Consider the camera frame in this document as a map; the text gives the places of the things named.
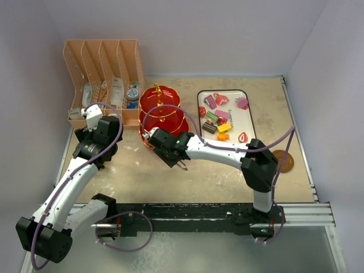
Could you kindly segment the pink heart cake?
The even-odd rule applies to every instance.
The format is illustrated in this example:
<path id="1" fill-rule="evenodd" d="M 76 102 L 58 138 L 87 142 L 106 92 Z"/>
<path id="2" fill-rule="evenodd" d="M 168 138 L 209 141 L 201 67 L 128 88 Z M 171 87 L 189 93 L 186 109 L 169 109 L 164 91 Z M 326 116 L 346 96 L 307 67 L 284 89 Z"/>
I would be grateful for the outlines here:
<path id="1" fill-rule="evenodd" d="M 225 104 L 227 104 L 230 100 L 227 96 L 215 93 L 214 94 L 215 100 L 216 100 L 216 104 L 218 106 L 223 106 Z"/>

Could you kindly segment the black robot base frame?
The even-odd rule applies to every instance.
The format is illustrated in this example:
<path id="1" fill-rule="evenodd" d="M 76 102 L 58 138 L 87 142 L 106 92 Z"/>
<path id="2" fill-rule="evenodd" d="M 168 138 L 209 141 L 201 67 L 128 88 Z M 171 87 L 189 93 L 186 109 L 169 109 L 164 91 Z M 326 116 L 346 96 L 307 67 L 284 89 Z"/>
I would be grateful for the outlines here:
<path id="1" fill-rule="evenodd" d="M 254 209 L 251 203 L 216 204 L 141 204 L 118 203 L 101 193 L 93 199 L 107 206 L 102 223 L 115 225 L 121 237 L 139 232 L 233 233 L 271 239 L 275 225 L 286 222 L 282 206 L 273 205 L 268 213 Z"/>

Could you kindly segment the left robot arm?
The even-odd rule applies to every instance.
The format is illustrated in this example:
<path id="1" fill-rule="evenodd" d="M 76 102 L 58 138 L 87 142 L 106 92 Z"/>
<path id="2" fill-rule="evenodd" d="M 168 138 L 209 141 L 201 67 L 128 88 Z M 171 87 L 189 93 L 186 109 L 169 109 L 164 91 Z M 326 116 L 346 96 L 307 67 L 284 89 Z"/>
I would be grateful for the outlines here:
<path id="1" fill-rule="evenodd" d="M 104 223 L 116 219 L 117 209 L 112 206 L 116 201 L 111 197 L 91 201 L 80 220 L 69 219 L 69 212 L 87 183 L 116 154 L 122 133 L 123 126 L 115 116 L 100 118 L 93 130 L 75 130 L 78 144 L 63 177 L 41 207 L 15 225 L 24 250 L 59 263 L 71 249 L 80 225 L 96 215 Z"/>

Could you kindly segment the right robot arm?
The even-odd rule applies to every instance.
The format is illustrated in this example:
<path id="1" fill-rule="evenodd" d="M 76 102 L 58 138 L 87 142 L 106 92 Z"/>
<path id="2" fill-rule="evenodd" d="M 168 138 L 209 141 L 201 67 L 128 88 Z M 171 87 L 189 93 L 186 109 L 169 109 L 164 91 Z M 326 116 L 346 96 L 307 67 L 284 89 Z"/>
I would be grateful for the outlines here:
<path id="1" fill-rule="evenodd" d="M 258 222 L 267 222 L 273 216 L 272 185 L 278 160 L 260 140 L 224 143 L 206 140 L 194 133 L 182 132 L 174 136 L 158 127 L 143 137 L 171 168 L 183 160 L 207 160 L 242 171 L 246 184 L 253 190 L 254 218 Z"/>

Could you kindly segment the white strawberry enamel tray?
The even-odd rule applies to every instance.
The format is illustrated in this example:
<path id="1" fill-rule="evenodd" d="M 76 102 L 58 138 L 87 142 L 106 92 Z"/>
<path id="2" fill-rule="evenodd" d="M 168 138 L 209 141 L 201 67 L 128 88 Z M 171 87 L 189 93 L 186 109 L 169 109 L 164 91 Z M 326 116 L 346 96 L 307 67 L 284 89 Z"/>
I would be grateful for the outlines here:
<path id="1" fill-rule="evenodd" d="M 210 109 L 204 103 L 204 98 L 208 95 L 212 95 L 214 100 L 214 94 L 218 93 L 229 98 L 229 102 L 223 106 L 218 106 L 215 109 Z M 206 112 L 211 111 L 215 114 L 216 110 L 222 110 L 229 113 L 228 119 L 219 118 L 218 122 L 214 125 L 218 127 L 221 124 L 229 123 L 232 126 L 230 131 L 225 132 L 229 134 L 229 139 L 225 141 L 220 141 L 221 143 L 248 143 L 253 138 L 256 137 L 255 128 L 253 124 L 253 119 L 251 116 L 250 108 L 243 110 L 237 107 L 237 100 L 241 97 L 247 98 L 248 96 L 245 91 L 241 89 L 222 89 L 222 90 L 202 90 L 197 94 L 197 105 L 199 110 L 199 124 L 200 133 L 203 138 L 218 140 L 217 136 L 220 134 L 218 130 L 215 134 L 210 134 L 202 130 L 202 125 L 206 122 Z"/>

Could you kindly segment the red three-tier cake stand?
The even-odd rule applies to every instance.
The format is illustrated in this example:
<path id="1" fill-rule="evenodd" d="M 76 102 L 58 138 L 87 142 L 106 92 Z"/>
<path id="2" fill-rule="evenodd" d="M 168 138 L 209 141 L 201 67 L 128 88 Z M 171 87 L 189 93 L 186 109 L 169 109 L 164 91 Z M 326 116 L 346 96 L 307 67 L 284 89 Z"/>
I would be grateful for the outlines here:
<path id="1" fill-rule="evenodd" d="M 183 111 L 174 108 L 180 106 L 177 91 L 168 86 L 155 84 L 146 89 L 139 100 L 139 133 L 143 136 L 152 128 L 159 127 L 178 136 L 189 131 L 189 124 Z"/>

